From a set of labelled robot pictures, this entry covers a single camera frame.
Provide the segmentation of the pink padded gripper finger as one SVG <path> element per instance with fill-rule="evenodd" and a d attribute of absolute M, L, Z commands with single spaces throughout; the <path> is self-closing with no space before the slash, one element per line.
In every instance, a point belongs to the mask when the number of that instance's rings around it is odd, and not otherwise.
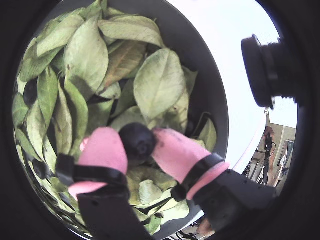
<path fill-rule="evenodd" d="M 128 158 L 114 129 L 101 127 L 88 138 L 77 163 L 60 153 L 59 180 L 76 198 L 80 214 L 96 240 L 151 240 L 129 204 Z"/>
<path fill-rule="evenodd" d="M 153 130 L 157 144 L 152 157 L 159 167 L 168 175 L 182 184 L 192 168 L 202 159 L 212 153 L 183 134 L 169 128 L 155 128 Z M 219 162 L 215 166 L 206 167 L 204 174 L 186 193 L 187 200 L 193 200 L 206 215 L 205 220 L 197 228 L 200 234 L 240 234 L 246 226 L 244 212 L 238 213 L 236 219 L 227 226 L 219 229 L 215 225 L 215 213 L 210 204 L 215 197 L 212 182 L 223 173 L 231 173 L 230 164 Z"/>

